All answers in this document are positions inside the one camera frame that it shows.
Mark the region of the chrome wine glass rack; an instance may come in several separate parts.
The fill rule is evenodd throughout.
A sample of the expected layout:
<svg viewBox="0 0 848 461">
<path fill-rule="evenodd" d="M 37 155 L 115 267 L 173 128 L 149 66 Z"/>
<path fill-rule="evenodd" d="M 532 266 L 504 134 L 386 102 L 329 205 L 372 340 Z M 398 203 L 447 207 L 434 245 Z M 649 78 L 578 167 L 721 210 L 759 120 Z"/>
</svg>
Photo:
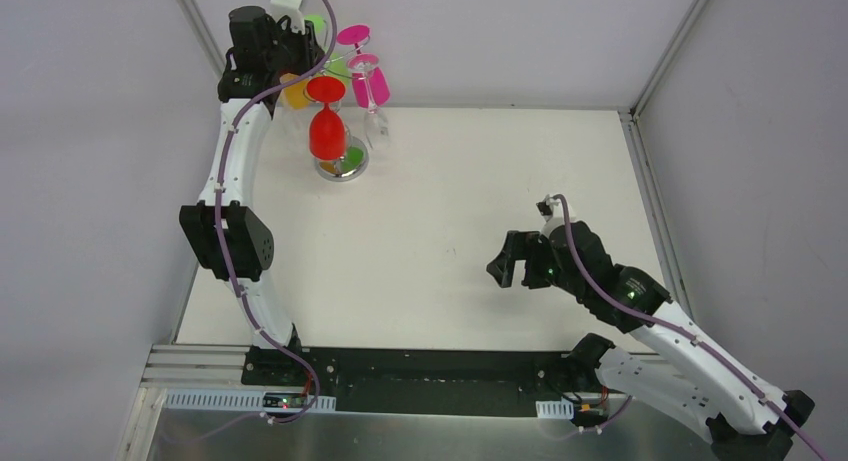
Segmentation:
<svg viewBox="0 0 848 461">
<path fill-rule="evenodd" d="M 326 76 L 326 75 L 321 74 L 322 70 L 323 70 L 323 68 L 319 71 L 319 73 L 317 75 L 311 77 L 311 79 L 313 79 L 315 77 Z M 346 88 L 346 92 L 345 92 L 344 97 L 346 96 L 346 94 L 348 92 L 351 92 L 352 96 L 354 98 L 354 101 L 356 102 L 355 97 L 354 97 L 354 93 L 353 93 L 353 88 L 351 87 L 351 81 L 350 81 L 349 85 L 344 84 L 344 86 Z M 332 104 L 332 109 L 337 112 L 337 114 L 341 117 L 341 119 L 342 119 L 342 116 L 339 114 L 339 109 L 340 109 L 340 102 L 342 101 L 342 99 L 340 101 Z M 319 106 L 318 111 L 323 107 L 323 105 L 321 103 L 318 103 L 315 100 L 313 100 L 313 104 L 317 104 Z M 365 136 L 364 139 L 360 139 L 360 138 L 354 136 L 351 133 L 351 130 L 350 130 L 348 124 L 344 120 L 343 120 L 343 122 L 344 122 L 345 130 L 346 130 L 346 148 L 345 148 L 345 154 L 342 157 L 340 157 L 336 160 L 333 160 L 333 161 L 321 161 L 321 160 L 316 159 L 310 152 L 310 154 L 313 158 L 313 161 L 314 161 L 314 166 L 315 166 L 316 171 L 319 173 L 319 175 L 321 175 L 322 177 L 324 177 L 328 180 L 331 180 L 331 181 L 341 182 L 341 181 L 352 180 L 352 179 L 356 178 L 357 176 L 361 175 L 365 171 L 365 169 L 367 168 L 368 163 L 369 163 L 369 150 L 371 148 L 368 146 L 368 144 L 366 142 L 366 136 Z"/>
</svg>

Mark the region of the red wine glass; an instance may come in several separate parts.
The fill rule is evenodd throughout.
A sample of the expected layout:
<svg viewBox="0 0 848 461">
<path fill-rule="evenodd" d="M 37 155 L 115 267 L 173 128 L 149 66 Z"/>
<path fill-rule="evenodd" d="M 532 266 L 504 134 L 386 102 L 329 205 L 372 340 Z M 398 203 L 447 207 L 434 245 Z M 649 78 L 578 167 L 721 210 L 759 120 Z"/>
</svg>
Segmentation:
<svg viewBox="0 0 848 461">
<path fill-rule="evenodd" d="M 334 77 L 320 76 L 308 82 L 306 91 L 313 100 L 323 105 L 310 122 L 310 152 L 321 161 L 336 160 L 345 154 L 346 130 L 332 104 L 344 97 L 346 88 Z"/>
</svg>

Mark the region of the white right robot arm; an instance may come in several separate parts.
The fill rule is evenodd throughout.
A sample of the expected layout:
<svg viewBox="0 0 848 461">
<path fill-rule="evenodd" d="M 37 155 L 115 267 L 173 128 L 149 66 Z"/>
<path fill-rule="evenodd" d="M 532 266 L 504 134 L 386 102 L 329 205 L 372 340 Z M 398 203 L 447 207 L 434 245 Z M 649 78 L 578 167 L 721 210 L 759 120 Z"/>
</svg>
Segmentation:
<svg viewBox="0 0 848 461">
<path fill-rule="evenodd" d="M 676 369 L 646 366 L 610 340 L 590 333 L 570 353 L 569 381 L 634 397 L 687 427 L 719 460 L 783 460 L 814 401 L 783 391 L 717 345 L 646 272 L 616 264 L 582 221 L 552 218 L 541 231 L 507 232 L 486 267 L 502 288 L 524 264 L 522 286 L 558 288 L 596 319 L 653 350 Z"/>
</svg>

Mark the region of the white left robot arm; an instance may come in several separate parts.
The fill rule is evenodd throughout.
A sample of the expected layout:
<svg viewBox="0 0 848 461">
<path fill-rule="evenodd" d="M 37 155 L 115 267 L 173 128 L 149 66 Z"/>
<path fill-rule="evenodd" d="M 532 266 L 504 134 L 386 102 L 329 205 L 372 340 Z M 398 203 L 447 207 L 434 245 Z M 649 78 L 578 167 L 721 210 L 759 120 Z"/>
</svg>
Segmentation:
<svg viewBox="0 0 848 461">
<path fill-rule="evenodd" d="M 314 33 L 295 32 L 259 6 L 228 15 L 231 48 L 217 85 L 220 131 L 198 200 L 179 211 L 179 224 L 201 268 L 228 286 L 260 349 L 276 349 L 266 370 L 281 385 L 297 383 L 305 359 L 287 346 L 296 333 L 270 274 L 275 241 L 253 210 L 263 141 L 274 119 L 285 73 L 301 81 L 324 52 Z"/>
</svg>

